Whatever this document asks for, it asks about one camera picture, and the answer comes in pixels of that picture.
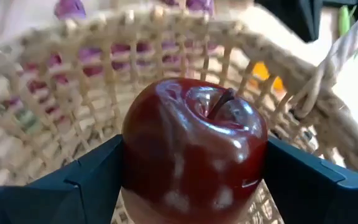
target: white surface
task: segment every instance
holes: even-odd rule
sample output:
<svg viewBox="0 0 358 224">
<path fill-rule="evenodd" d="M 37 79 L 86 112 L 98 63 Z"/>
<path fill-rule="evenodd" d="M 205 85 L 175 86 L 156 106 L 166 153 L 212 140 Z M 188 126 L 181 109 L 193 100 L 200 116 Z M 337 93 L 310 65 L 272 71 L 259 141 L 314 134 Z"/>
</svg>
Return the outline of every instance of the white surface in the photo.
<svg viewBox="0 0 358 224">
<path fill-rule="evenodd" d="M 55 20 L 53 7 L 57 0 L 35 1 L 35 0 L 4 0 L 0 1 L 0 39 L 6 39 L 20 34 L 24 30 L 49 24 Z M 156 0 L 120 0 L 114 2 L 122 7 L 124 4 L 135 4 L 137 2 L 150 2 Z M 109 0 L 83 0 L 88 14 L 98 9 L 107 8 Z M 282 47 L 290 49 L 295 55 L 315 65 L 327 54 L 333 40 L 336 38 L 337 10 L 326 8 L 321 15 L 319 40 L 305 44 L 298 37 L 288 31 L 271 14 L 259 7 L 248 7 L 250 1 L 217 0 L 216 10 L 218 14 L 226 13 L 232 17 L 246 22 L 253 30 L 263 32 L 272 41 L 279 43 Z M 349 69 L 340 75 L 335 92 L 348 104 L 352 113 L 358 120 L 358 68 Z"/>
</svg>

